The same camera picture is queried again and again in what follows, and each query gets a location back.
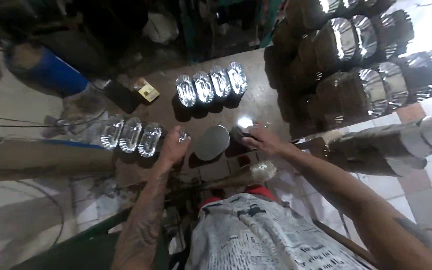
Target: stacked foil tray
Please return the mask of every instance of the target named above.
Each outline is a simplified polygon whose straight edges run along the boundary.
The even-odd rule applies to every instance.
[[[411,19],[403,10],[329,19],[299,39],[297,57],[287,67],[289,80],[299,91],[310,89],[334,72],[395,58],[413,38]]]
[[[300,104],[306,122],[323,123],[325,129],[390,114],[432,97],[432,51],[333,73],[315,92]]]
[[[243,65],[232,62],[227,68],[215,65],[209,72],[199,71],[192,78],[181,75],[175,85],[181,106],[192,109],[230,98],[240,99],[248,89],[248,80]]]
[[[166,129],[159,123],[145,123],[137,117],[124,120],[120,114],[110,117],[104,124],[101,133],[101,145],[106,150],[117,146],[125,153],[138,152],[144,158],[155,156],[161,151]],[[179,132],[179,142],[183,142],[188,133]]]

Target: metal lid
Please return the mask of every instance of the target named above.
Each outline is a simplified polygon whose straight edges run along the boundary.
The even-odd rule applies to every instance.
[[[194,144],[194,154],[202,161],[210,161],[230,145],[230,133],[224,126],[208,128]]]

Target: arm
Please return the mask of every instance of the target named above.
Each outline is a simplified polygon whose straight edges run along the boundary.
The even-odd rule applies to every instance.
[[[177,126],[171,130],[153,168],[145,176],[147,185],[141,191],[116,243],[112,270],[151,269],[155,257],[164,210],[168,173],[188,150],[191,138],[178,142]]]
[[[371,188],[343,169],[281,142],[266,128],[253,126],[250,134],[259,141],[246,137],[244,144],[282,156],[331,204],[353,220],[381,269],[432,269],[432,253],[406,225],[413,223]]]

